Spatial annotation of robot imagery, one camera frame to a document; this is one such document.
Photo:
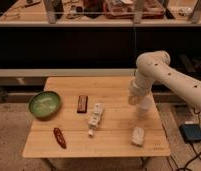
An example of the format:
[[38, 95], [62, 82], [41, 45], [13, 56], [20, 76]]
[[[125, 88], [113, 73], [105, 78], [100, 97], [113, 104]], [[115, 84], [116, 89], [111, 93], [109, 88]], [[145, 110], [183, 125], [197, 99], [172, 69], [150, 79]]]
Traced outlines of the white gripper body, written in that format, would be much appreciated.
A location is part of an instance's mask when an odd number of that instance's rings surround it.
[[128, 102], [130, 105], [141, 103], [148, 95], [149, 91], [139, 87], [134, 80], [130, 82]]

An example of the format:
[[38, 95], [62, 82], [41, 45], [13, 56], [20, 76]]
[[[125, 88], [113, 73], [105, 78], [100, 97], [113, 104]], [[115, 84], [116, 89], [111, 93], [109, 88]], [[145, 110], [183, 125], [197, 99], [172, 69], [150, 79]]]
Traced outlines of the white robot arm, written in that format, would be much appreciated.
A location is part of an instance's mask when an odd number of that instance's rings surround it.
[[144, 97], [158, 81], [168, 87], [190, 106], [201, 112], [201, 81], [170, 67], [166, 51], [146, 52], [137, 57], [135, 78], [130, 82], [130, 97]]

